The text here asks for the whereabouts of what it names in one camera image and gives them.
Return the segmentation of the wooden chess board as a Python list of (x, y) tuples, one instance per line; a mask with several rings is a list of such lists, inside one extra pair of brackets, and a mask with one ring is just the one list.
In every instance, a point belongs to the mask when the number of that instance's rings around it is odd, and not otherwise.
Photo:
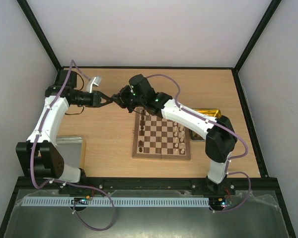
[[(151, 116), (146, 112), (145, 134), (139, 136), (142, 110), (144, 109), (136, 109), (132, 157), (137, 159), (189, 161), (191, 159), (189, 129), (185, 127), (186, 154), (184, 156), (176, 155), (173, 152), (172, 124), (174, 121)], [(144, 142), (142, 152), (139, 152), (138, 146), (140, 139)]]

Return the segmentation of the gold tin with dark pieces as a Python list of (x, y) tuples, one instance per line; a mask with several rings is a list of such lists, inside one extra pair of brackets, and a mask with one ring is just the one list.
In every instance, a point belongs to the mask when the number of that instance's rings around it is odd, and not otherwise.
[[(205, 114), (207, 116), (210, 117), (215, 117), (217, 119), (219, 119), (222, 114), (221, 111), (219, 109), (195, 109), (195, 111), (201, 113), (201, 114)], [(196, 132), (189, 130), (189, 135), (190, 135), (190, 139), (193, 142), (204, 142), (205, 139), (203, 137), (201, 137), (200, 135), (198, 135)]]

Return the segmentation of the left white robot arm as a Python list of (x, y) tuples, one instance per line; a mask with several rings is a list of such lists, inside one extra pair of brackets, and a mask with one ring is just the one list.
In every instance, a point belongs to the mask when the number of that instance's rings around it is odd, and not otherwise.
[(54, 84), (45, 91), (44, 108), (40, 118), (25, 142), (16, 146), (16, 154), (24, 175), (32, 180), (77, 183), (85, 176), (82, 168), (64, 162), (56, 149), (56, 138), (62, 119), (70, 105), (100, 108), (112, 103), (112, 99), (100, 91), (94, 91), (102, 80), (100, 76), (89, 79), (86, 91), (78, 90), (75, 71), (61, 70)]

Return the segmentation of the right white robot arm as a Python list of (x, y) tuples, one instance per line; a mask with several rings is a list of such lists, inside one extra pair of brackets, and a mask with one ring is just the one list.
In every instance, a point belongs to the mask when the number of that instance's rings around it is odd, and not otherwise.
[(176, 101), (172, 96), (155, 92), (148, 79), (142, 74), (133, 76), (129, 84), (112, 96), (121, 108), (132, 112), (143, 107), (150, 115), (172, 120), (196, 132), (205, 140), (205, 153), (210, 158), (206, 188), (218, 194), (224, 188), (229, 155), (235, 148), (237, 138), (230, 120), (205, 116)]

